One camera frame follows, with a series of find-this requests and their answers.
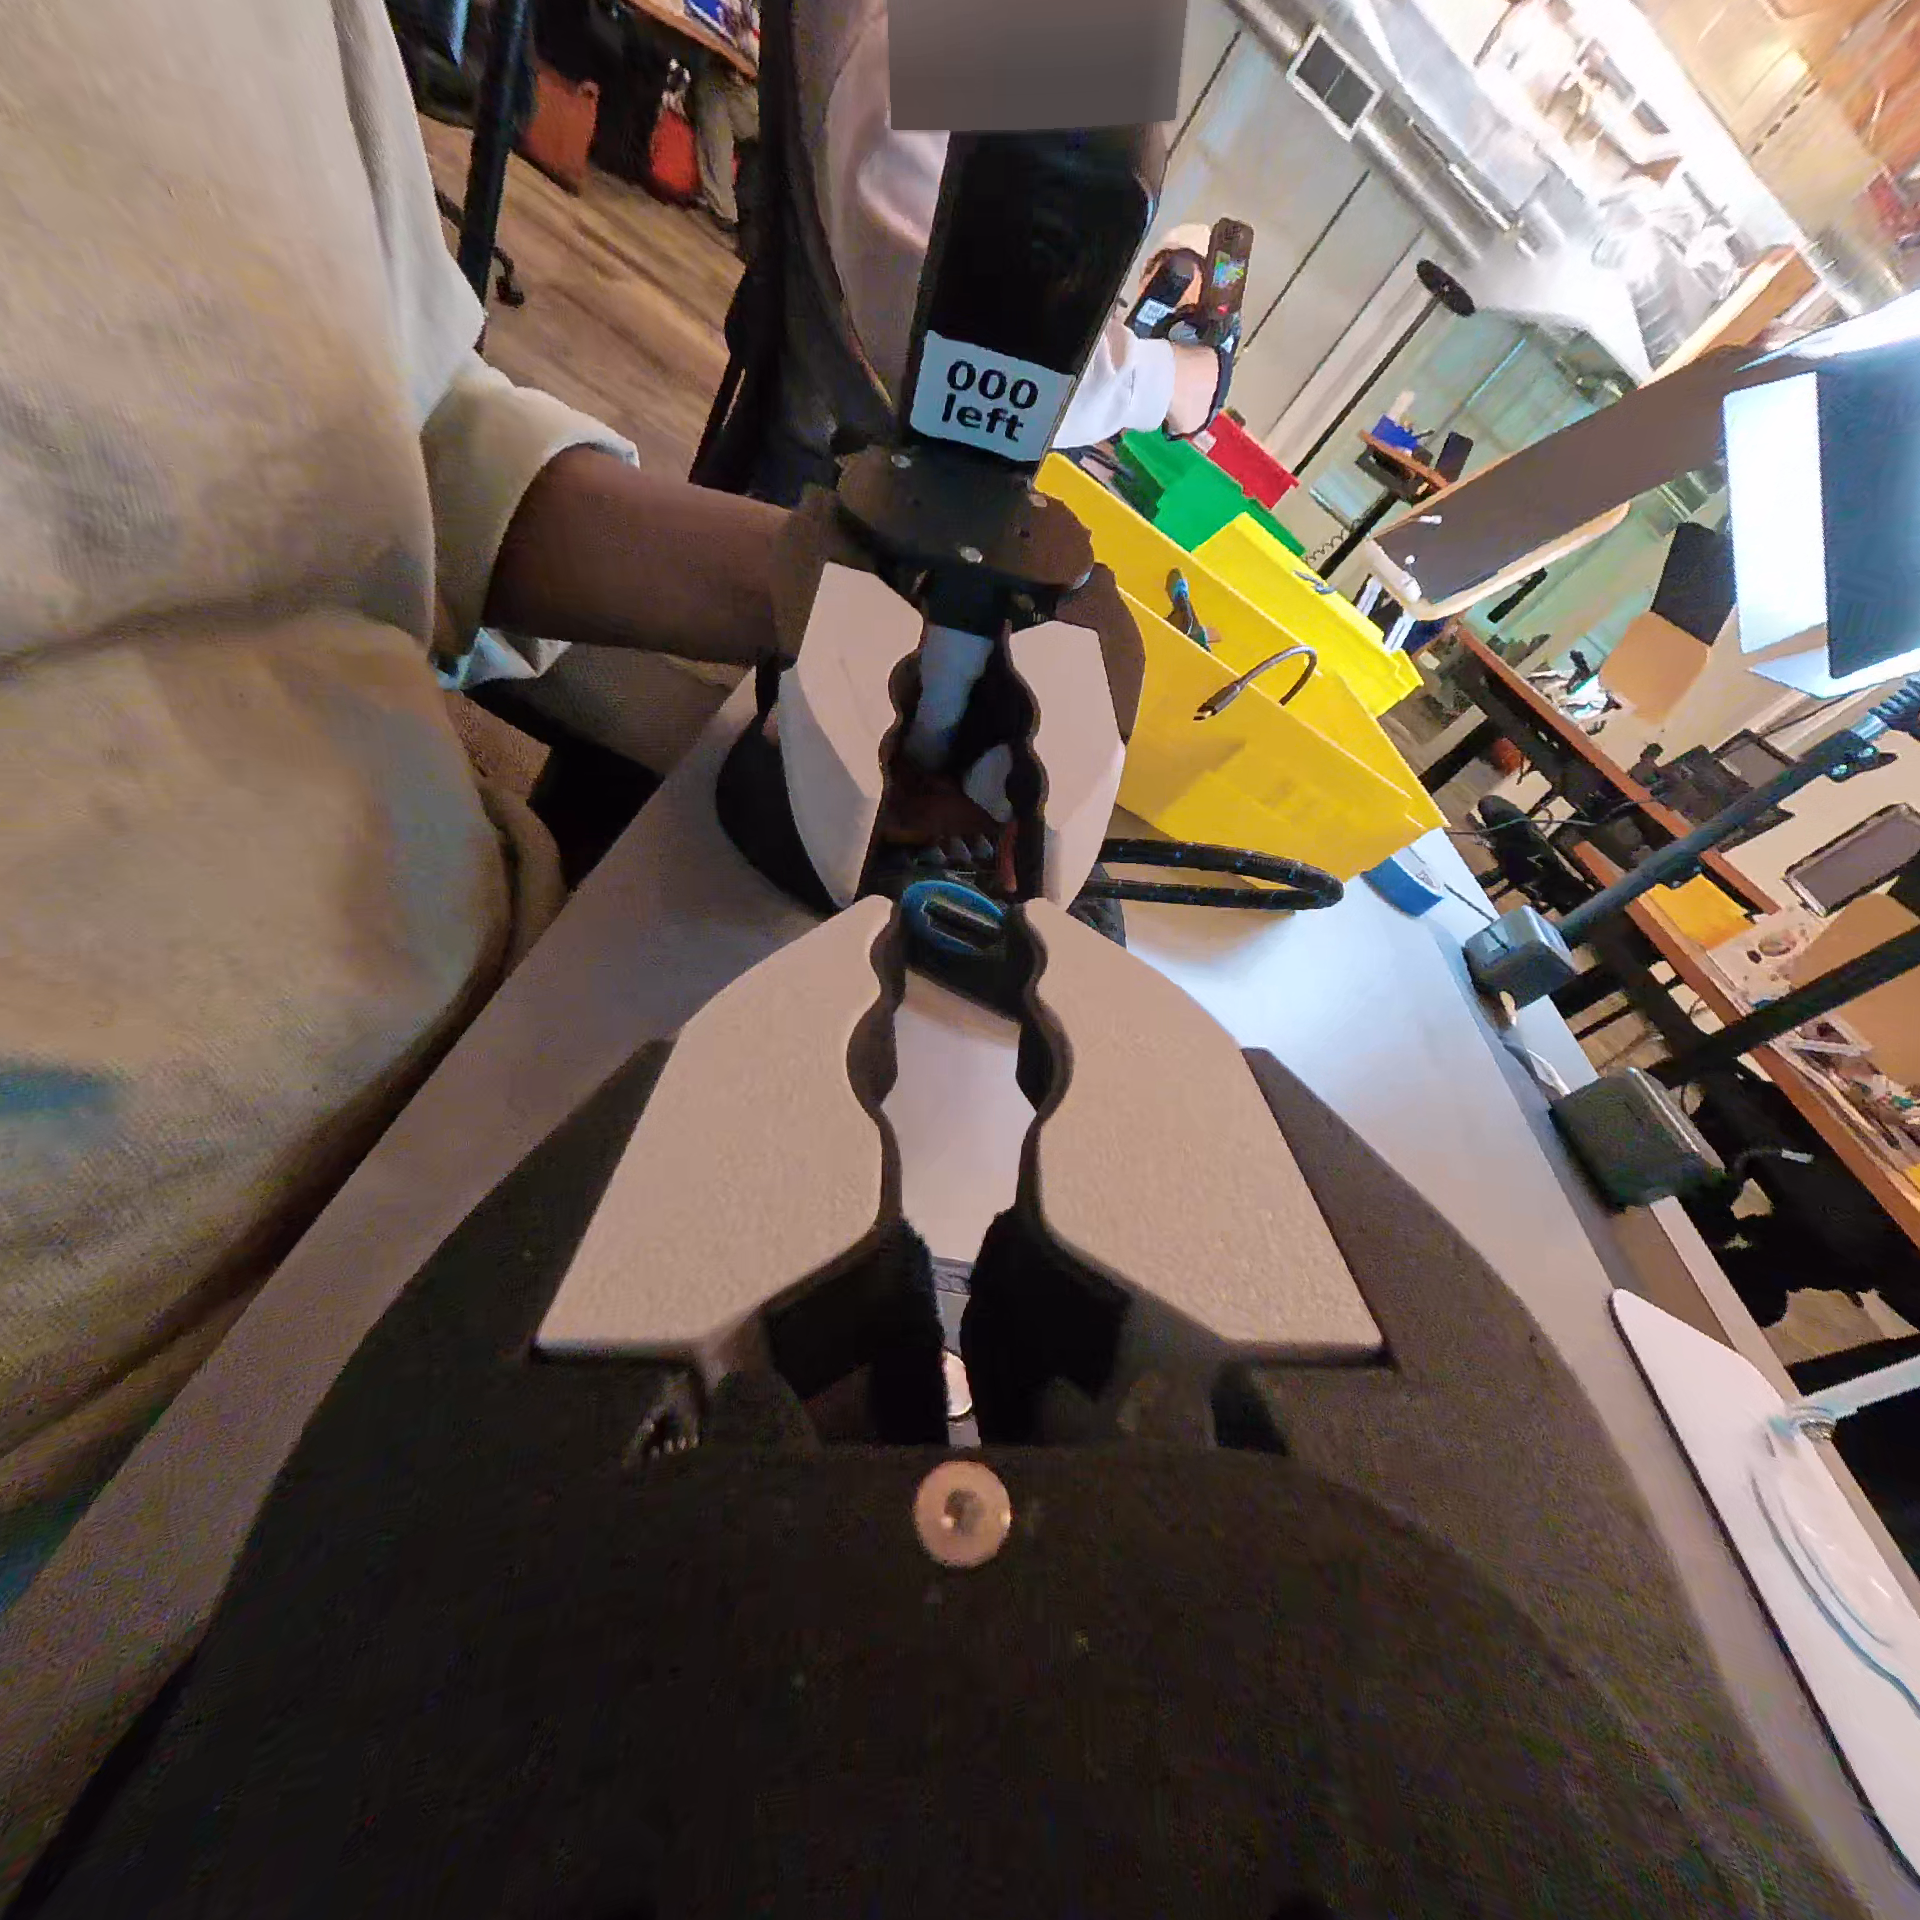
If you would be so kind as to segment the white air vent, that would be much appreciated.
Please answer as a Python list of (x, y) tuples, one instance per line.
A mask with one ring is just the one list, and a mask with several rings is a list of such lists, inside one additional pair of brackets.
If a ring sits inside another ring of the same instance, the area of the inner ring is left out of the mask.
[(1286, 61), (1286, 83), (1345, 141), (1354, 139), (1383, 91), (1364, 67), (1319, 23), (1306, 30)]

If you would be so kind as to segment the black led panel stand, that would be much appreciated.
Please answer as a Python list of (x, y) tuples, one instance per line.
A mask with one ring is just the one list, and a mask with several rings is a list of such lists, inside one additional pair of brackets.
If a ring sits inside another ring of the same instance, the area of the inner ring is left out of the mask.
[(1852, 726), (1815, 743), (1805, 757), (1788, 763), (1774, 780), (1766, 780), (1729, 807), (1709, 815), (1700, 827), (1685, 833), (1648, 855), (1632, 873), (1564, 917), (1557, 924), (1558, 937), (1570, 946), (1582, 943), (1594, 925), (1622, 915), (1646, 893), (1700, 876), (1709, 852), (1742, 837), (1745, 827), (1756, 825), (1764, 814), (1781, 810), (1805, 787), (1820, 780), (1845, 783), (1890, 763), (1890, 754), (1881, 747), (1881, 741), (1892, 733), (1917, 738), (1917, 676), (1909, 676)]

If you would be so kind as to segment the small black box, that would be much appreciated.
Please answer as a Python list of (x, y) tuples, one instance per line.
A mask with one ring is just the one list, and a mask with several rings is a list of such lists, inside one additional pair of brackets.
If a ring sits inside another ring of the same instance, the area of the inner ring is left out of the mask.
[(1698, 1195), (1725, 1163), (1674, 1095), (1640, 1068), (1591, 1079), (1546, 1102), (1553, 1132), (1613, 1211)]
[(1560, 927), (1529, 903), (1476, 927), (1460, 953), (1480, 997), (1518, 1009), (1551, 997), (1576, 975)]

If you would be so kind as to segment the red plastic bin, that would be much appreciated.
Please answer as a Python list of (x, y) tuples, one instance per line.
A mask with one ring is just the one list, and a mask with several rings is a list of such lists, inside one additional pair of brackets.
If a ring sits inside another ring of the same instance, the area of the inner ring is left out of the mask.
[(1212, 460), (1212, 466), (1233, 479), (1241, 494), (1269, 511), (1297, 486), (1297, 476), (1229, 411), (1213, 415), (1192, 444)]

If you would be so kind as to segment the green plastic bin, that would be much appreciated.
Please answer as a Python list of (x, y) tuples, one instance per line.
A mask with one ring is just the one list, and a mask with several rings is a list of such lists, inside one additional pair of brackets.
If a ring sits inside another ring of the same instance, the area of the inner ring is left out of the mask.
[(1303, 557), (1303, 541), (1256, 495), (1189, 441), (1160, 433), (1125, 433), (1113, 444), (1117, 495), (1164, 538), (1196, 551), (1237, 517), (1256, 522), (1284, 548)]

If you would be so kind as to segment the yellow plastic bin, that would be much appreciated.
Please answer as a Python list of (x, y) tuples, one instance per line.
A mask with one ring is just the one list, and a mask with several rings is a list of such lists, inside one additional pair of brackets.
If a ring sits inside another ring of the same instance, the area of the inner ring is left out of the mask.
[(1040, 489), (1086, 524), (1142, 638), (1119, 807), (1174, 841), (1352, 881), (1440, 829), (1401, 747), (1316, 652), (1061, 455)]
[(1233, 517), (1197, 547), (1196, 557), (1284, 636), (1309, 644), (1372, 715), (1424, 687), (1412, 660), (1388, 650), (1378, 627), (1260, 519)]
[(1677, 885), (1656, 885), (1638, 903), (1698, 948), (1725, 946), (1753, 924), (1753, 910), (1724, 893), (1705, 873)]

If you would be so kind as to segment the black board with wooden rim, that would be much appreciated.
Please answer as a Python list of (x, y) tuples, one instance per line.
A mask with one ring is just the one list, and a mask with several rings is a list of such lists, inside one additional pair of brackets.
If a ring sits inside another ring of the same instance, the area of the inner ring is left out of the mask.
[(1457, 615), (1617, 529), (1636, 498), (1725, 460), (1727, 398), (1813, 373), (1805, 351), (1716, 347), (1407, 507), (1360, 548), (1420, 620)]

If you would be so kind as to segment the black light stand pole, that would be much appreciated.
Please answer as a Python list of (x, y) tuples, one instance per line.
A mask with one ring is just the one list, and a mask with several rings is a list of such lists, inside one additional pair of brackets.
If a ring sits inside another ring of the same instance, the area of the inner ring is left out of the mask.
[(1797, 988), (1695, 1044), (1685, 1047), (1652, 1068), (1649, 1077), (1664, 1087), (1685, 1087), (1724, 1073), (1737, 1065), (1742, 1055), (1788, 1038), (1801, 1026), (1828, 1018), (1917, 970), (1917, 943), (1917, 925), (1902, 930), (1832, 972), (1813, 979), (1805, 988)]

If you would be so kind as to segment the black disc floor stand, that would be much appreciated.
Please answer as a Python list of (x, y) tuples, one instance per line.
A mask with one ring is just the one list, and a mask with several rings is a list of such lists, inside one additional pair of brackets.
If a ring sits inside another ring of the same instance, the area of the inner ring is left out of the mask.
[(1449, 313), (1456, 319), (1464, 319), (1476, 311), (1476, 302), (1472, 293), (1454, 276), (1446, 267), (1441, 267), (1432, 258), (1420, 258), (1415, 263), (1415, 276), (1420, 287), (1424, 290), (1424, 303), (1412, 315), (1412, 319), (1401, 330), (1401, 333), (1392, 341), (1390, 347), (1376, 359), (1376, 363), (1354, 382), (1352, 390), (1343, 402), (1336, 404), (1328, 426), (1314, 437), (1314, 441), (1303, 450), (1296, 473), (1303, 473), (1311, 462), (1328, 449), (1328, 444), (1336, 437), (1336, 429), (1352, 415), (1352, 411), (1366, 399), (1366, 394), (1378, 385), (1378, 380), (1392, 371), (1397, 359), (1402, 349), (1420, 337), (1425, 322), (1434, 313)]

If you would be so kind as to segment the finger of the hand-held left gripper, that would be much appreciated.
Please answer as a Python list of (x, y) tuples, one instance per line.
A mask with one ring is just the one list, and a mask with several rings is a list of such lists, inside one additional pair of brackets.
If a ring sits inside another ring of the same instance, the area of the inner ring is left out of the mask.
[(852, 905), (869, 866), (881, 757), (900, 722), (893, 681), (921, 636), (921, 612), (892, 585), (832, 562), (810, 599), (800, 654), (780, 681), (786, 803), (832, 908)]
[(1052, 620), (1009, 638), (1009, 668), (1036, 714), (1024, 754), (1040, 780), (1038, 892), (1069, 908), (1096, 865), (1125, 763), (1105, 660), (1090, 629)]

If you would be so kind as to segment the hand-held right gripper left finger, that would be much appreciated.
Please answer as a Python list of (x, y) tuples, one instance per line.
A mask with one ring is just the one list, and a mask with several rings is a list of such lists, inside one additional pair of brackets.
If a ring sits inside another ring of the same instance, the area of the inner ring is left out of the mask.
[(946, 1438), (944, 1323), (884, 1099), (904, 990), (896, 905), (781, 946), (666, 1044), (534, 1332), (543, 1361), (679, 1367), (712, 1395), (869, 1390), (880, 1442)]

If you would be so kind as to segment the silver ventilation duct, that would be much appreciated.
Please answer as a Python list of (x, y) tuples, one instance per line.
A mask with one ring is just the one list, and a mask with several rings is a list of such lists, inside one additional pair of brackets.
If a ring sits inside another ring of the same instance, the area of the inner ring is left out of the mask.
[(1231, 11), (1286, 75), (1326, 50), (1373, 91), (1349, 139), (1416, 210), (1476, 308), (1584, 339), (1628, 382), (1649, 377), (1621, 269), (1598, 263), (1599, 204), (1509, 86), (1487, 86), (1430, 4), (1270, 4)]

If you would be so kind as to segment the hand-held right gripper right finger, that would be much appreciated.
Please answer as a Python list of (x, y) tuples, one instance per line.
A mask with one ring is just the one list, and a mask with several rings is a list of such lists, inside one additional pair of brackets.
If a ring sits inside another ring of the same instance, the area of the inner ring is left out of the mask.
[(1036, 901), (1009, 921), (1013, 1204), (962, 1316), (984, 1442), (1278, 1442), (1264, 1377), (1384, 1337), (1231, 1033), (1160, 972)]

